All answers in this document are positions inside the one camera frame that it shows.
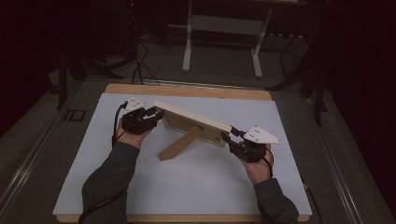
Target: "gray carpet floor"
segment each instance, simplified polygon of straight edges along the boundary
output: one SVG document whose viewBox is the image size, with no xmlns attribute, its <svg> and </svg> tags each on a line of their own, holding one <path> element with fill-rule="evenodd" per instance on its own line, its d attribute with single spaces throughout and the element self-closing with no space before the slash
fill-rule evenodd
<svg viewBox="0 0 396 224">
<path fill-rule="evenodd" d="M 263 89 L 285 80 L 278 56 L 287 40 L 281 37 L 264 39 L 260 53 L 264 73 L 262 79 L 254 77 L 249 48 L 227 44 L 224 45 L 226 47 L 216 47 L 217 43 L 208 44 L 202 39 L 196 42 L 192 47 L 191 70 L 185 73 L 181 71 L 183 41 L 143 41 L 148 48 L 145 64 L 149 68 L 142 70 L 144 84 L 157 84 L 152 81 L 155 74 L 160 85 L 200 84 L 246 89 Z M 301 60 L 305 49 L 304 41 L 299 39 L 288 51 L 285 58 L 288 70 Z M 144 52 L 143 46 L 139 48 L 140 55 L 143 56 Z M 17 192 L 18 196 L 7 209 L 7 215 L 0 220 L 1 223 L 59 223 L 52 210 L 100 94 L 109 83 L 132 82 L 134 69 L 135 64 L 131 64 L 116 71 L 125 76 L 122 80 L 109 79 L 91 70 L 85 81 L 70 79 L 69 98 L 63 110 L 56 109 L 57 96 L 48 93 L 0 139 L 0 192 L 4 192 L 20 164 L 35 147 L 37 139 L 56 121 L 34 170 L 21 191 Z M 134 83 L 140 83 L 140 79 L 137 78 Z M 324 104 L 328 112 L 322 113 L 323 127 L 320 128 L 312 117 L 311 99 L 301 98 L 298 94 L 300 86 L 301 83 L 296 83 L 271 94 L 299 171 L 314 196 L 308 196 L 314 215 L 306 223 L 320 223 L 314 199 L 323 223 L 396 223 L 332 101 L 331 93 L 325 91 Z M 85 110 L 87 114 L 82 122 L 63 120 L 67 109 Z M 352 216 L 350 210 L 354 209 L 357 215 Z"/>
</svg>

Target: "cardboard stand leg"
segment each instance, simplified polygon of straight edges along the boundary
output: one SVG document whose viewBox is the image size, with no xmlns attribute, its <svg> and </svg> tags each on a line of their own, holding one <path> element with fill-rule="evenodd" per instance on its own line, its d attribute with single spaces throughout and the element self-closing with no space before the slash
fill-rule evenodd
<svg viewBox="0 0 396 224">
<path fill-rule="evenodd" d="M 172 160 L 203 133 L 204 130 L 202 128 L 195 126 L 189 132 L 177 139 L 172 145 L 160 152 L 160 161 Z"/>
</svg>

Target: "white plastic part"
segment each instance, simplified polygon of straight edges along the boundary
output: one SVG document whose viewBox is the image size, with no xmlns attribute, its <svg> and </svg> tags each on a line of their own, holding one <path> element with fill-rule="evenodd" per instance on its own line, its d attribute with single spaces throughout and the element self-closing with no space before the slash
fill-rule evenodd
<svg viewBox="0 0 396 224">
<path fill-rule="evenodd" d="M 140 109 L 142 107 L 145 107 L 146 104 L 141 102 L 135 97 L 131 97 L 131 99 L 128 101 L 128 105 L 126 106 L 126 111 L 131 112 L 137 109 Z"/>
<path fill-rule="evenodd" d="M 258 126 L 253 127 L 245 133 L 244 138 L 258 144 L 282 143 L 277 137 Z"/>
</svg>

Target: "wooden frame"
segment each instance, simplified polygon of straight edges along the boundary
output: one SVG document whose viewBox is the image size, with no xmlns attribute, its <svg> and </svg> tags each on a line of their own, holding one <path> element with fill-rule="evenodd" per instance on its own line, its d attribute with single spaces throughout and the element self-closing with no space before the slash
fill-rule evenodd
<svg viewBox="0 0 396 224">
<path fill-rule="evenodd" d="M 221 139 L 221 133 L 229 134 L 232 128 L 230 125 L 163 102 L 157 101 L 154 106 L 157 111 L 164 111 L 163 124 L 165 127 L 185 133 L 185 135 L 160 153 L 160 161 L 173 159 L 197 138 L 219 147 L 225 146 L 225 142 Z"/>
</svg>

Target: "long sleeve shirt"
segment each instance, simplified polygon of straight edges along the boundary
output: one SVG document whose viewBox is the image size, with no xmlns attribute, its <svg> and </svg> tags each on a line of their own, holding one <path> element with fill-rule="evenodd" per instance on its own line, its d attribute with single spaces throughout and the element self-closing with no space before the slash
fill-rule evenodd
<svg viewBox="0 0 396 224">
<path fill-rule="evenodd" d="M 84 212 L 96 204 L 126 190 L 134 176 L 139 149 L 117 142 L 103 164 L 86 180 L 82 188 Z M 297 223 L 298 211 L 294 203 L 283 195 L 276 179 L 253 186 L 262 223 Z M 88 214 L 84 224 L 127 224 L 127 195 Z"/>
</svg>

